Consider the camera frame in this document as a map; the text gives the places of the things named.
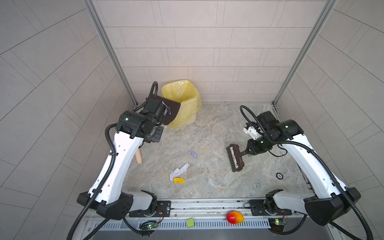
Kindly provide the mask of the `dark brown dustpan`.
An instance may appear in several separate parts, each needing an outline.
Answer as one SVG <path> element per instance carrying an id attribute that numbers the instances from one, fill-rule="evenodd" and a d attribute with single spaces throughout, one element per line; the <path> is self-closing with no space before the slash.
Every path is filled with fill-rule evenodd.
<path id="1" fill-rule="evenodd" d="M 181 103 L 163 98 L 161 96 L 156 96 L 156 99 L 161 101 L 166 106 L 166 111 L 164 112 L 162 123 L 163 125 L 167 126 L 177 117 Z"/>

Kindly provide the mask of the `brown hand brush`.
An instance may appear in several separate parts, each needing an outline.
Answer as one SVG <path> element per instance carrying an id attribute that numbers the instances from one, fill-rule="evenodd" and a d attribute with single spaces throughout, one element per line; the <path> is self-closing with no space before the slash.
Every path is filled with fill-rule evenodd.
<path id="1" fill-rule="evenodd" d="M 230 160 L 232 172 L 240 172 L 245 166 L 243 156 L 249 154 L 249 152 L 247 150 L 241 152 L 240 147 L 236 144 L 230 144 L 226 150 Z"/>

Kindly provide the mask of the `yellow bagged trash bin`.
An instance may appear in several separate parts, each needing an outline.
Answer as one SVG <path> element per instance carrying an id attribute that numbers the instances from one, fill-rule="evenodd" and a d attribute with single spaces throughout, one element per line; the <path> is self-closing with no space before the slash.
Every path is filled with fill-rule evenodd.
<path id="1" fill-rule="evenodd" d="M 168 100 L 181 104 L 176 118 L 169 124 L 171 128 L 182 128 L 194 123 L 202 109 L 201 95 L 189 80 L 179 80 L 162 87 L 162 95 Z"/>

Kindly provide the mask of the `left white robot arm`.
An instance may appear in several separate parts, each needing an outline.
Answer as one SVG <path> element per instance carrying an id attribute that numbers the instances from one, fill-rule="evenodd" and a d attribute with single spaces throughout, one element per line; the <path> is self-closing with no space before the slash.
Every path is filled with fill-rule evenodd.
<path id="1" fill-rule="evenodd" d="M 122 220 L 134 211 L 146 211 L 154 214 L 157 211 L 157 196 L 148 192 L 122 191 L 123 182 L 129 166 L 144 143 L 160 141 L 164 116 L 169 113 L 168 106 L 159 98 L 149 98 L 138 113 L 135 110 L 125 111 L 116 124 L 105 129 L 105 137 L 110 146 L 110 153 L 93 186 L 89 191 L 79 194 L 77 202 L 84 206 L 73 223 L 67 238 L 73 238 L 77 226 L 89 209 L 96 210 L 109 220 Z"/>

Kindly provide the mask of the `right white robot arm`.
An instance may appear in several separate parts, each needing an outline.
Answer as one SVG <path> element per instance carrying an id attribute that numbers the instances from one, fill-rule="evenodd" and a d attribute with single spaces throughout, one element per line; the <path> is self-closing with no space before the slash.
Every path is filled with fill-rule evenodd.
<path id="1" fill-rule="evenodd" d="M 349 188 L 341 181 L 312 148 L 303 129 L 294 120 L 278 121 L 270 112 L 256 116 L 248 107 L 241 105 L 240 112 L 245 117 L 248 112 L 253 120 L 246 118 L 244 131 L 251 136 L 244 151 L 236 144 L 227 147 L 229 160 L 233 172 L 240 172 L 245 164 L 243 156 L 259 155 L 270 152 L 274 146 L 286 150 L 296 161 L 306 175 L 313 189 L 313 195 L 299 195 L 276 189 L 266 194 L 266 211 L 276 214 L 279 210 L 288 209 L 303 214 L 303 218 L 310 217 L 320 226 L 330 224 L 337 230 L 355 240 L 352 235 L 334 220 L 352 210 L 360 220 L 366 238 L 372 240 L 373 233 L 357 208 L 356 203 L 361 198 L 360 192 Z"/>

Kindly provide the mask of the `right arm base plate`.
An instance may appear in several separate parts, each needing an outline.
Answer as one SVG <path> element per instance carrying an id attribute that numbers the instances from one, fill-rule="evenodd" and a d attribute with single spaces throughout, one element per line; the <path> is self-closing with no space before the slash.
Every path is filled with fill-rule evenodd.
<path id="1" fill-rule="evenodd" d="M 253 216 L 291 216 L 292 211 L 287 209 L 278 209 L 278 208 L 270 208 L 266 204 L 266 200 L 257 199 L 257 200 L 249 200 L 249 208 L 252 212 Z"/>

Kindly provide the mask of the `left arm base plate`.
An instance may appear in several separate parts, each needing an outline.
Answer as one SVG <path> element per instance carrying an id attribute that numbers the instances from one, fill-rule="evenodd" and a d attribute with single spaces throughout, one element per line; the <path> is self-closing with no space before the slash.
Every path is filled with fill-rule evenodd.
<path id="1" fill-rule="evenodd" d="M 155 211 L 150 213 L 149 210 L 137 210 L 129 212 L 130 218 L 160 218 L 169 217 L 171 210 L 171 201 L 157 201 Z"/>

